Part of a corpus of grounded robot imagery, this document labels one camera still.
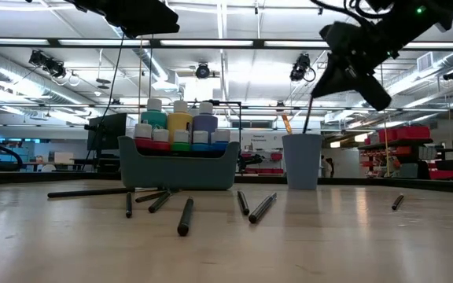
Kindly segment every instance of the black marker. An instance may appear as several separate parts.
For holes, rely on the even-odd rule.
[[[171,193],[165,192],[162,196],[158,198],[157,201],[155,201],[149,208],[148,211],[149,213],[155,213],[157,210],[159,210],[162,205],[165,204],[166,201],[168,201],[169,197],[171,197]]]
[[[245,195],[241,191],[237,191],[237,198],[239,199],[239,204],[241,205],[241,211],[243,215],[249,215],[249,206],[248,202],[245,199]]]
[[[71,191],[71,192],[57,192],[57,193],[48,193],[49,198],[55,197],[85,197],[85,196],[100,196],[108,195],[115,193],[129,193],[135,192],[135,189],[121,188],[121,189],[91,189],[83,191]]]
[[[127,193],[127,210],[125,211],[125,216],[130,218],[132,216],[132,194]]]
[[[182,210],[181,219],[179,220],[178,233],[179,236],[185,237],[190,230],[190,220],[192,218],[193,211],[193,198],[189,198],[186,201],[185,208]]]
[[[272,195],[268,196],[260,205],[258,205],[258,208],[256,208],[255,211],[249,216],[249,221],[252,224],[257,223],[265,214],[267,209],[275,202],[276,199],[277,193],[273,193]]]
[[[401,202],[403,201],[404,195],[400,195],[396,200],[394,200],[394,204],[392,204],[391,208],[393,211],[397,210],[400,206]]]
[[[148,196],[138,197],[135,199],[135,202],[141,203],[143,201],[154,200],[156,198],[162,197],[166,192],[153,193]]]

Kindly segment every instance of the paint bottle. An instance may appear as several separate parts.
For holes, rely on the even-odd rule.
[[[193,131],[205,130],[208,132],[208,143],[211,142],[211,133],[218,128],[218,118],[212,115],[212,103],[201,102],[199,115],[193,118]]]
[[[134,142],[138,149],[152,149],[152,127],[149,124],[139,123],[135,125]]]
[[[228,143],[230,143],[230,130],[220,130],[216,129],[216,132],[212,133],[214,139],[211,144],[213,151],[222,151],[227,150]]]
[[[162,151],[171,151],[169,143],[169,131],[166,129],[153,130],[153,149]]]
[[[205,130],[195,130],[193,132],[192,151],[209,151],[209,133]]]
[[[150,124],[153,129],[167,128],[167,115],[162,112],[162,100],[148,99],[146,112],[141,114],[141,123]]]
[[[191,130],[193,117],[186,111],[188,111],[186,101],[174,101],[174,113],[169,114],[167,121],[171,145],[174,143],[174,134],[177,130],[186,130],[188,132]]]
[[[176,130],[174,133],[174,143],[171,144],[172,151],[189,152],[190,146],[190,132],[187,130]]]

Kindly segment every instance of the gray cup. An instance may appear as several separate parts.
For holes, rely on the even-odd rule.
[[[320,134],[289,134],[282,137],[290,189],[316,189],[322,137]]]

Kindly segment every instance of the purple paint bottle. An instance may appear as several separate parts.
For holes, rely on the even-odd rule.
[[[212,108],[212,103],[201,102],[199,115],[193,118],[193,131],[207,131],[208,143],[211,143],[211,133],[214,133],[218,128],[218,118],[212,115]]]

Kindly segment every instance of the computer monitor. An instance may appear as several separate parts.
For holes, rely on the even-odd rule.
[[[118,137],[125,135],[127,127],[127,114],[115,114],[90,119],[88,131],[88,150],[118,149]]]

